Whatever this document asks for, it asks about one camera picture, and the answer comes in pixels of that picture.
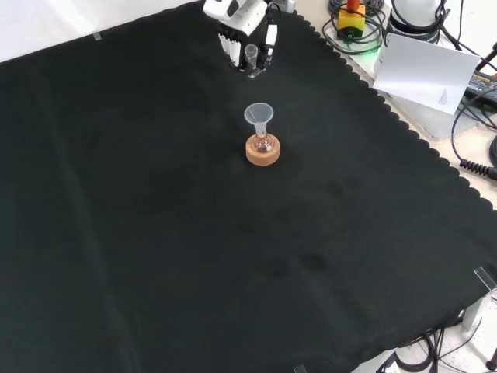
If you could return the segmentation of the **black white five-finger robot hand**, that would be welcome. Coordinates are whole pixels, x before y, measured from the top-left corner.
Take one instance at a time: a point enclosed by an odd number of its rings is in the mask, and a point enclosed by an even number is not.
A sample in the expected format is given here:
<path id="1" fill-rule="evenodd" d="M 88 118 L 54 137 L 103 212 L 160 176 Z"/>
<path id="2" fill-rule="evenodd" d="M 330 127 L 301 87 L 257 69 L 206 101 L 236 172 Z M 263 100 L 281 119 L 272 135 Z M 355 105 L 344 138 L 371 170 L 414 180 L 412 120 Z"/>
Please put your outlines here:
<path id="1" fill-rule="evenodd" d="M 206 1 L 203 12 L 218 22 L 223 55 L 233 69 L 255 78 L 269 68 L 278 37 L 279 5 L 264 0 Z"/>

